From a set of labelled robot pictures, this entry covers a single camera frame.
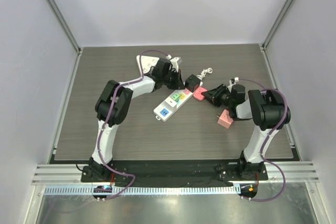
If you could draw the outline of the white power strip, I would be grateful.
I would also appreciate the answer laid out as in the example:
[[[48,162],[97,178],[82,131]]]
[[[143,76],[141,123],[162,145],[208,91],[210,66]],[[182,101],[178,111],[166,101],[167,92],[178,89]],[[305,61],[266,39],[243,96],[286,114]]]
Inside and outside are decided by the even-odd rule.
[[[191,97],[193,92],[188,89],[173,91],[154,110],[155,118],[158,121],[166,122],[175,114]]]

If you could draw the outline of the white triangular socket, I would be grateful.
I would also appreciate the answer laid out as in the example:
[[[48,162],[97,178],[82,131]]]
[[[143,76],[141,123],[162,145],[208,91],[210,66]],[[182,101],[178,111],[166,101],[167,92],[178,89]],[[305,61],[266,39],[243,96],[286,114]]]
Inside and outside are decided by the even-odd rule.
[[[143,75],[151,73],[153,68],[156,66],[159,57],[151,57],[151,56],[136,56],[137,65],[140,73]]]

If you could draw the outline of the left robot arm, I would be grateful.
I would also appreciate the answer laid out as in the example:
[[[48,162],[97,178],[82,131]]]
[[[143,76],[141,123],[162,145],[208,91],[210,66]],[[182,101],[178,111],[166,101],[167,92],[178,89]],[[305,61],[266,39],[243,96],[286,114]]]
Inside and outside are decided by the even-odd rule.
[[[110,80],[100,95],[95,111],[98,119],[96,147],[84,167],[82,179],[105,182],[111,177],[112,148],[119,125],[125,120],[133,98],[167,86],[171,90],[185,88],[179,69],[180,58],[160,58],[148,73],[143,72],[142,62],[138,65],[141,76],[137,79],[117,82]]]

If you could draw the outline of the small pink cube plug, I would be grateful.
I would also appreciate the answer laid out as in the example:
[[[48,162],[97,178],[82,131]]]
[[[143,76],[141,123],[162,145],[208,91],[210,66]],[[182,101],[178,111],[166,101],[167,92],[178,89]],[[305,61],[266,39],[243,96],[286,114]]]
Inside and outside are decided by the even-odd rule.
[[[207,90],[204,89],[203,87],[199,87],[194,93],[193,97],[197,99],[198,101],[204,100],[204,96],[202,95],[203,92],[206,92]]]

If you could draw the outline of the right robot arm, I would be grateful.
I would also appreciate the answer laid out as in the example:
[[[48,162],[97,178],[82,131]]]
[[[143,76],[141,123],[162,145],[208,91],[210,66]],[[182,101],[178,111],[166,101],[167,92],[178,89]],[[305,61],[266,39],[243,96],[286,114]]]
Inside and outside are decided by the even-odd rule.
[[[254,130],[237,161],[220,164],[221,180],[267,179],[264,152],[273,137],[288,124],[291,112],[285,98],[275,89],[249,90],[233,83],[202,92],[216,107],[223,106],[227,118],[233,121],[253,120]]]

